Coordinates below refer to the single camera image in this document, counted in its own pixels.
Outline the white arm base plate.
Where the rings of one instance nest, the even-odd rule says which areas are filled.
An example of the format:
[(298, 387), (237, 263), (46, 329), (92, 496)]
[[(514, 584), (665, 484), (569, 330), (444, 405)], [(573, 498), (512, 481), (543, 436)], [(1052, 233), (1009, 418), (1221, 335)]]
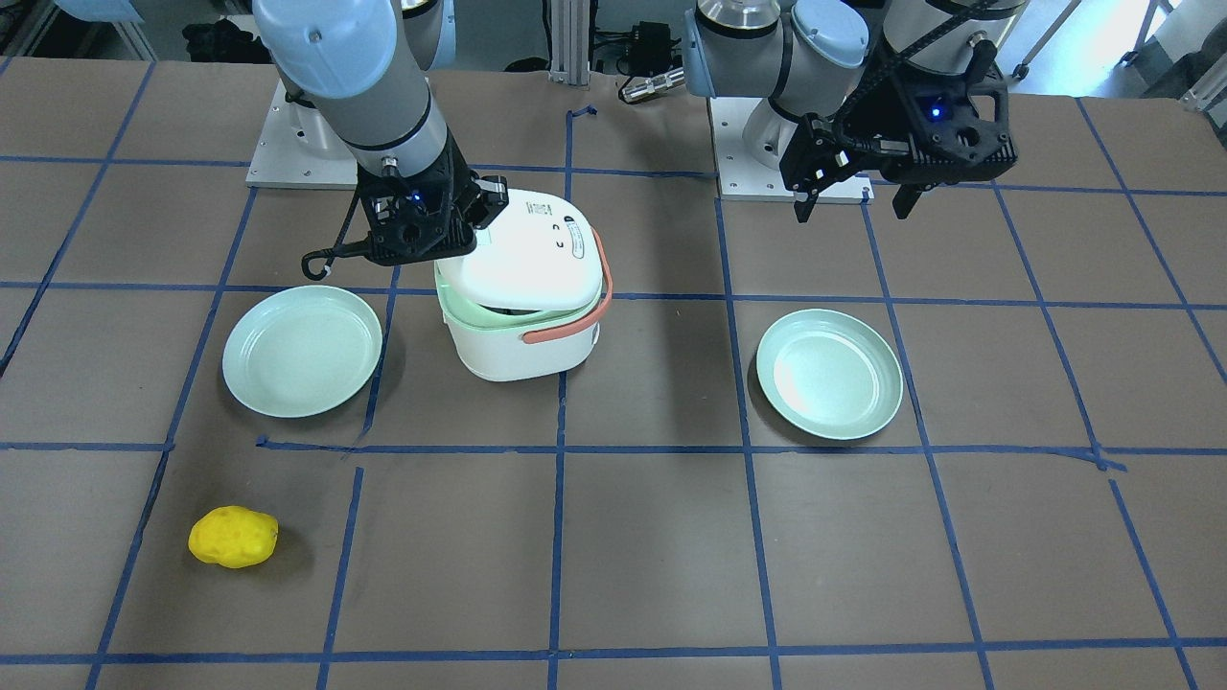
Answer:
[(245, 184), (302, 192), (352, 192), (356, 183), (355, 153), (346, 149), (318, 110), (290, 103), (283, 83), (276, 83)]
[(764, 98), (710, 98), (710, 144), (724, 201), (793, 203), (779, 162), (798, 123)]

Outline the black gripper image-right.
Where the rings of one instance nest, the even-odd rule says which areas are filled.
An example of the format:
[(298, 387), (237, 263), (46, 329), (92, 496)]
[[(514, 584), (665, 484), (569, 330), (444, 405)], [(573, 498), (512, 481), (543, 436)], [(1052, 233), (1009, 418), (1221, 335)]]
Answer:
[[(908, 219), (930, 184), (989, 182), (1017, 162), (999, 68), (987, 68), (975, 82), (964, 74), (898, 68), (854, 101), (840, 133), (867, 146), (869, 169), (898, 184), (894, 219)], [(820, 193), (856, 173), (853, 163), (828, 122), (800, 117), (778, 163), (798, 222), (809, 221)]]

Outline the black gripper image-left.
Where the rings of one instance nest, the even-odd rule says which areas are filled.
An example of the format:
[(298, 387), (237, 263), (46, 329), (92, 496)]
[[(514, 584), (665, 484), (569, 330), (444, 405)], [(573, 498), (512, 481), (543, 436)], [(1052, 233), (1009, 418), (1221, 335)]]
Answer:
[(356, 198), (369, 226), (360, 257), (393, 266), (440, 262), (476, 247), (476, 230), (498, 219), (509, 203), (506, 176), (476, 176), (454, 136), (413, 176), (357, 169)]

